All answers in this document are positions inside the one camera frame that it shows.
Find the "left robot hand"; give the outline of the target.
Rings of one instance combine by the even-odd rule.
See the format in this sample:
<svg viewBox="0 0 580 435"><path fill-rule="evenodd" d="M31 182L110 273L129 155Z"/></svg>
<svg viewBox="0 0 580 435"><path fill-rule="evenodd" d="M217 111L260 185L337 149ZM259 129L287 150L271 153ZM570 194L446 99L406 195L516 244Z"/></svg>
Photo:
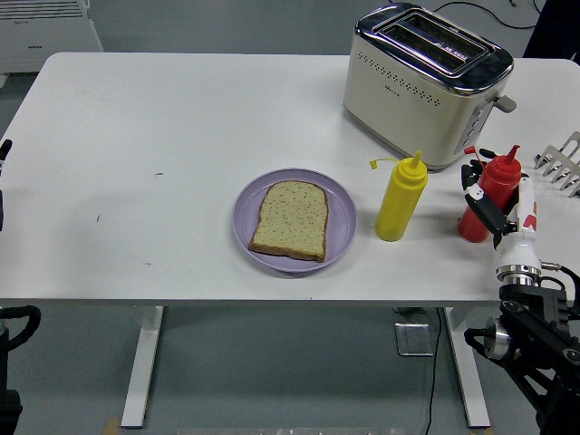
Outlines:
<svg viewBox="0 0 580 435"><path fill-rule="evenodd" d="M0 147L0 172L3 171L3 167L6 158L13 146L13 142L9 139L5 139ZM3 229L4 225L4 204L3 204L3 192L0 191L0 230Z"/></svg>

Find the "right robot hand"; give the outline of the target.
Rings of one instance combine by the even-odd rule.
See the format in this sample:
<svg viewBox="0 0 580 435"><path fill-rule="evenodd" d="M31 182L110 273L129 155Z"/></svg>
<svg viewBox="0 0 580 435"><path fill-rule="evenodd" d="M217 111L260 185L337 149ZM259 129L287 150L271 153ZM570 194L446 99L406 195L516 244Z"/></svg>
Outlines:
<svg viewBox="0 0 580 435"><path fill-rule="evenodd" d="M480 243L493 238L498 252L497 274L538 274L540 260L534 249L537 236L537 202L531 178L517 160L515 145L504 154L469 147L476 156L461 167L461 184L467 208L459 219L459 233Z"/></svg>

